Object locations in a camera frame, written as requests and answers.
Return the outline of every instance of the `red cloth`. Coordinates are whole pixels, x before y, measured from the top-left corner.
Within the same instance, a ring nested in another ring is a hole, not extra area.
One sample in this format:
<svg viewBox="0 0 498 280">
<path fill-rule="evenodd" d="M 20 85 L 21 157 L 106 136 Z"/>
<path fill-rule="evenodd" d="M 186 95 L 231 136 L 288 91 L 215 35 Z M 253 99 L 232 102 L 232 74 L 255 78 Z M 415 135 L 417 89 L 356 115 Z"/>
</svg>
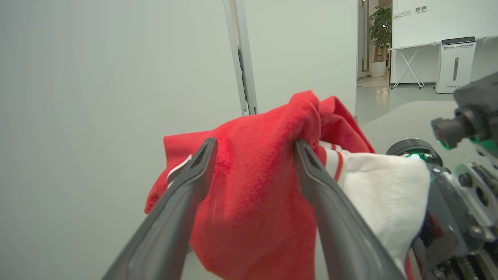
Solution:
<svg viewBox="0 0 498 280">
<path fill-rule="evenodd" d="M 204 267 L 226 280 L 314 279 L 316 222 L 297 183 L 293 140 L 305 139 L 325 164 L 319 140 L 350 152 L 374 152 L 335 97 L 311 91 L 289 104 L 199 133 L 164 138 L 167 168 L 145 212 L 167 188 L 167 175 L 208 137 L 218 140 L 211 190 L 197 210 L 190 244 Z"/>
</svg>

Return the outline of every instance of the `white table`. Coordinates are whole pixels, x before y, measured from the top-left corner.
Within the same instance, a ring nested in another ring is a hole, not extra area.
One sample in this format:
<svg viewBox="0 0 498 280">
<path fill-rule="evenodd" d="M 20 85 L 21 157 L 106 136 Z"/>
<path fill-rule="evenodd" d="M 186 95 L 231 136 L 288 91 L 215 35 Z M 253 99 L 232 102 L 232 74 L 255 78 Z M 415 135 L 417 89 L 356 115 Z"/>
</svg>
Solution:
<svg viewBox="0 0 498 280">
<path fill-rule="evenodd" d="M 496 37 L 498 37 L 498 35 L 487 36 L 487 37 L 480 37 L 480 38 L 476 38 L 476 40 L 484 40 L 484 39 L 496 38 Z M 420 44 L 420 45 L 414 45 L 414 46 L 406 46 L 406 47 L 398 47 L 398 48 L 390 48 L 390 49 L 388 49 L 388 50 L 399 50 L 400 53 L 401 53 L 401 56 L 403 57 L 403 60 L 406 62 L 405 69 L 401 73 L 401 75 L 398 78 L 398 80 L 396 81 L 396 83 L 391 88 L 393 89 L 393 88 L 399 86 L 399 82 L 401 81 L 401 79 L 403 78 L 403 76 L 406 74 L 406 71 L 408 69 L 410 69 L 411 73 L 415 77 L 415 80 L 417 81 L 417 84 L 418 84 L 418 88 L 421 89 L 421 88 L 425 87 L 425 84 L 422 81 L 422 79 L 420 78 L 420 75 L 418 75 L 417 70 L 415 70 L 415 68 L 412 65 L 412 61 L 417 56 L 418 50 L 415 51 L 415 53 L 411 56 L 410 60 L 407 59 L 408 56 L 406 55 L 406 53 L 404 52 L 404 50 L 411 49 L 411 48 L 425 47 L 425 46 L 435 46 L 435 45 L 440 45 L 440 44 L 441 44 L 441 42 L 433 42 L 433 43 L 426 43 L 426 44 Z"/>
</svg>

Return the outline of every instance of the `plant pot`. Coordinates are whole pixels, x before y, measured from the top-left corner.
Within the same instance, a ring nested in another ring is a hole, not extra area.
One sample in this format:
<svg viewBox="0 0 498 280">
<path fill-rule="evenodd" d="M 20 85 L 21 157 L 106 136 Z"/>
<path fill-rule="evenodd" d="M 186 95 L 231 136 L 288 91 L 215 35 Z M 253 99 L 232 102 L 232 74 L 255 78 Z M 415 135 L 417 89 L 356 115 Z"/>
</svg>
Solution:
<svg viewBox="0 0 498 280">
<path fill-rule="evenodd" d="M 372 77 L 383 77 L 385 75 L 385 61 L 370 62 L 370 75 Z"/>
</svg>

